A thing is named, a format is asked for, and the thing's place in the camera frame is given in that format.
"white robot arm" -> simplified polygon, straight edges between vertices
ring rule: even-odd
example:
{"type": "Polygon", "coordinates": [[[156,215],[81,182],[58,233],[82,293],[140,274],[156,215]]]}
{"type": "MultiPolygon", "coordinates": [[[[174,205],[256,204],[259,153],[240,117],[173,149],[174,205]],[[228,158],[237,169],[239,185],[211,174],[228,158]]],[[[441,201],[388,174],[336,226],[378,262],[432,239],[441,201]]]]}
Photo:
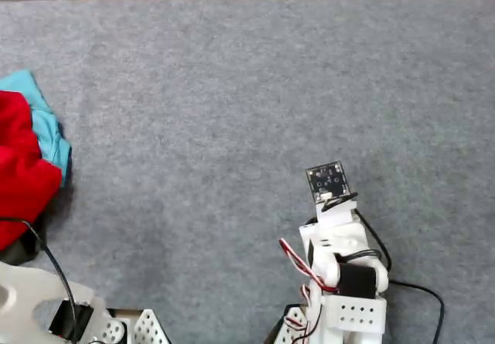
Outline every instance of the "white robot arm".
{"type": "Polygon", "coordinates": [[[311,278],[301,287],[306,304],[287,310],[275,344],[381,344],[385,330],[388,273],[370,250],[342,165],[306,171],[316,219],[301,226],[306,261],[283,239],[282,249],[311,278]]]}

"gray felt mat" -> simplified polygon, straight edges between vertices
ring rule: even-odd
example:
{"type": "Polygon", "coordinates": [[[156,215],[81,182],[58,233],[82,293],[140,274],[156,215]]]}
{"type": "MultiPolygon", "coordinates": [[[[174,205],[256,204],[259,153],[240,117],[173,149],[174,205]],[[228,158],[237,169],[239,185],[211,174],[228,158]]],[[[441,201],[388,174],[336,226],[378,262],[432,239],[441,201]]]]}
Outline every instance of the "gray felt mat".
{"type": "MultiPolygon", "coordinates": [[[[260,343],[303,281],[304,169],[340,159],[393,275],[442,292],[441,343],[495,342],[495,1],[0,4],[73,144],[48,237],[70,279],[172,340],[260,343]]],[[[49,268],[45,257],[34,265],[49,268]]],[[[437,302],[391,288],[386,343],[437,302]]]]}

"white bracket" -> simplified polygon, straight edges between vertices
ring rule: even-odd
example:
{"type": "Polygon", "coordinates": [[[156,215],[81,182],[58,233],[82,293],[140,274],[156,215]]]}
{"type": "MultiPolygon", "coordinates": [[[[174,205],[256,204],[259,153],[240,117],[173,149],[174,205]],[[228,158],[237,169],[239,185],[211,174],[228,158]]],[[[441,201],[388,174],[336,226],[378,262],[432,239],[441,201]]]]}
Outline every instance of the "white bracket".
{"type": "MultiPolygon", "coordinates": [[[[285,317],[293,318],[303,326],[306,326],[308,323],[304,312],[299,307],[290,308],[285,317]]],[[[280,331],[278,331],[278,335],[275,338],[274,344],[291,344],[295,338],[303,334],[304,331],[296,331],[284,322],[282,324],[282,327],[280,328],[280,331]]]]}
{"type": "Polygon", "coordinates": [[[152,309],[142,311],[134,326],[135,344],[170,344],[152,309]]]}
{"type": "Polygon", "coordinates": [[[351,332],[385,332],[385,299],[351,298],[341,295],[325,297],[326,326],[351,332]]]}

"white plastic part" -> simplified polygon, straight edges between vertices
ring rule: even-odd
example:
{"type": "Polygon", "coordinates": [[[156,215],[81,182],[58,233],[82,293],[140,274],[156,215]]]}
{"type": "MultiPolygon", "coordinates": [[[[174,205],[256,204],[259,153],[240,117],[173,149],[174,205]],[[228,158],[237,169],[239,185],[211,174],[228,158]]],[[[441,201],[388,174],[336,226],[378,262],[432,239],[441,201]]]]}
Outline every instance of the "white plastic part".
{"type": "Polygon", "coordinates": [[[324,204],[325,203],[316,204],[316,219],[319,224],[334,227],[341,224],[351,223],[353,221],[352,213],[350,211],[352,209],[356,209],[356,201],[346,201],[345,203],[341,203],[332,209],[322,212],[324,204]]]}
{"type": "MultiPolygon", "coordinates": [[[[328,286],[336,286],[340,279],[338,263],[333,256],[334,254],[346,256],[369,249],[364,226],[351,213],[351,210],[356,208],[355,205],[354,201],[349,201],[349,204],[338,205],[323,213],[322,223],[318,218],[318,223],[299,228],[306,260],[308,259],[309,245],[312,244],[313,270],[323,277],[328,286]]],[[[351,263],[374,268],[377,272],[377,292],[381,293],[387,290],[388,272],[376,257],[362,257],[351,261],[351,263]]]]}
{"type": "MultiPolygon", "coordinates": [[[[80,340],[87,343],[101,327],[105,304],[90,288],[73,282],[69,284],[76,303],[89,304],[93,308],[80,340]]],[[[67,293],[55,274],[0,262],[0,343],[65,344],[62,338],[42,330],[33,318],[34,309],[43,301],[65,298],[67,293]]]]}
{"type": "Polygon", "coordinates": [[[170,344],[152,309],[142,311],[134,326],[135,344],[170,344]]]}
{"type": "Polygon", "coordinates": [[[352,332],[385,332],[387,302],[383,298],[362,299],[348,296],[325,297],[327,327],[352,332]]]}
{"type": "MultiPolygon", "coordinates": [[[[299,307],[290,308],[285,317],[293,318],[303,326],[306,326],[307,324],[304,312],[299,307]]],[[[296,331],[292,327],[283,323],[277,337],[275,338],[274,344],[291,344],[295,338],[298,338],[301,335],[304,335],[304,331],[296,331]]]]}
{"type": "Polygon", "coordinates": [[[109,319],[104,324],[103,330],[97,338],[107,344],[118,344],[124,338],[124,334],[125,328],[122,322],[117,319],[109,319]]]}

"black component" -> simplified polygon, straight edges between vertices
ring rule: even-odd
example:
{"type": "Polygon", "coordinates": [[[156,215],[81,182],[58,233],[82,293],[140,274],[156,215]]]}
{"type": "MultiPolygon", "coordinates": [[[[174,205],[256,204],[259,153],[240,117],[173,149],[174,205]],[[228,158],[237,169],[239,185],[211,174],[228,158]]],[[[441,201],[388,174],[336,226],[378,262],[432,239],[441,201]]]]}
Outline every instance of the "black component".
{"type": "Polygon", "coordinates": [[[49,326],[50,332],[65,340],[79,342],[84,334],[87,323],[90,321],[91,315],[93,315],[93,309],[90,306],[76,304],[74,310],[76,311],[77,329],[74,327],[70,302],[64,300],[60,304],[49,326]]]}
{"type": "Polygon", "coordinates": [[[309,267],[312,267],[312,260],[313,257],[315,256],[315,247],[312,245],[312,241],[309,241],[309,246],[308,246],[308,262],[309,262],[309,267]]]}
{"type": "Polygon", "coordinates": [[[375,299],[377,272],[372,267],[340,263],[339,295],[375,299]]]}
{"type": "Polygon", "coordinates": [[[306,176],[316,203],[349,195],[347,178],[340,161],[306,169],[306,176]]]}
{"type": "MultiPolygon", "coordinates": [[[[38,216],[32,224],[32,228],[39,234],[42,240],[46,239],[44,213],[38,216]]],[[[33,260],[38,255],[40,248],[41,245],[36,236],[27,230],[16,242],[0,251],[0,261],[11,265],[21,265],[33,260]]]]}
{"type": "Polygon", "coordinates": [[[305,226],[308,226],[310,224],[314,224],[314,223],[318,223],[318,219],[316,218],[316,216],[314,216],[313,218],[311,218],[310,220],[308,220],[306,223],[304,223],[305,226]]]}

